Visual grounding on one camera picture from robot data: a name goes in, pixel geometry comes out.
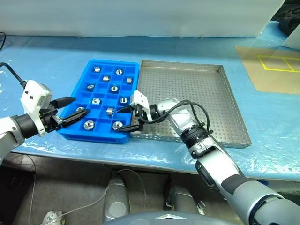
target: stainless steel tray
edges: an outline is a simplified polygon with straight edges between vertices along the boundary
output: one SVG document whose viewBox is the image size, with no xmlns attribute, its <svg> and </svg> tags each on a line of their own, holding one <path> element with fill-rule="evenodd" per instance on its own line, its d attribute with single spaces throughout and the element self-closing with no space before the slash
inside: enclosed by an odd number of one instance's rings
<svg viewBox="0 0 300 225">
<path fill-rule="evenodd" d="M 252 145 L 222 65 L 143 60 L 137 89 L 148 97 L 150 105 L 165 98 L 198 102 L 207 110 L 210 128 L 222 146 Z M 198 107 L 195 109 L 199 119 L 206 122 L 203 112 Z M 147 124 L 142 132 L 131 136 L 181 142 L 167 120 Z"/>
</svg>

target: metal fastener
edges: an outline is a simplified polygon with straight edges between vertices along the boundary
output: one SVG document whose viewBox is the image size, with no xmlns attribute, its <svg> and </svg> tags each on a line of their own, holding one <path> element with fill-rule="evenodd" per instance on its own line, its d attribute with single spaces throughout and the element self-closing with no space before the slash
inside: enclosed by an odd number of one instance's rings
<svg viewBox="0 0 300 225">
<path fill-rule="evenodd" d="M 106 114 L 107 114 L 108 116 L 113 116 L 113 111 L 114 111 L 113 108 L 107 108 Z"/>
<path fill-rule="evenodd" d="M 86 130 L 92 130 L 94 128 L 94 126 L 95 126 L 95 122 L 92 120 L 86 121 L 83 125 L 84 129 L 86 129 Z"/>
<path fill-rule="evenodd" d="M 83 106 L 80 106 L 76 109 L 76 112 L 81 111 L 81 110 L 85 110 L 85 108 Z"/>
<path fill-rule="evenodd" d="M 122 124 L 120 121 L 116 121 L 116 122 L 114 122 L 114 123 L 112 124 L 113 130 L 117 130 L 117 129 L 119 129 L 119 128 L 122 127 L 122 126 L 123 126 L 123 124 Z"/>
<path fill-rule="evenodd" d="M 118 91 L 118 87 L 116 87 L 116 86 L 112 86 L 112 87 L 111 87 L 111 91 L 112 91 L 112 92 L 116 92 L 116 91 Z"/>
<path fill-rule="evenodd" d="M 126 97 L 122 97 L 122 98 L 120 98 L 120 102 L 122 104 L 126 104 L 128 102 L 128 99 Z"/>
<path fill-rule="evenodd" d="M 88 90 L 93 90 L 94 87 L 95 87 L 95 86 L 94 86 L 93 84 L 91 84 L 91 85 L 87 86 L 87 89 L 88 89 Z"/>
<path fill-rule="evenodd" d="M 122 75 L 122 74 L 123 74 L 123 70 L 117 69 L 117 70 L 116 70 L 116 74 L 117 74 L 117 75 Z"/>
<path fill-rule="evenodd" d="M 132 78 L 131 77 L 127 77 L 126 78 L 126 83 L 132 84 Z"/>
<path fill-rule="evenodd" d="M 100 69 L 99 67 L 95 67 L 95 68 L 94 68 L 94 72 L 95 72 L 95 73 L 100 73 L 100 72 L 101 72 L 101 69 Z"/>
<path fill-rule="evenodd" d="M 94 104 L 94 105 L 101 104 L 101 100 L 100 100 L 98 97 L 95 97 L 95 98 L 93 98 L 93 100 L 92 100 L 92 104 Z"/>
<path fill-rule="evenodd" d="M 111 78 L 109 76 L 103 76 L 103 81 L 104 82 L 109 82 Z"/>
</svg>

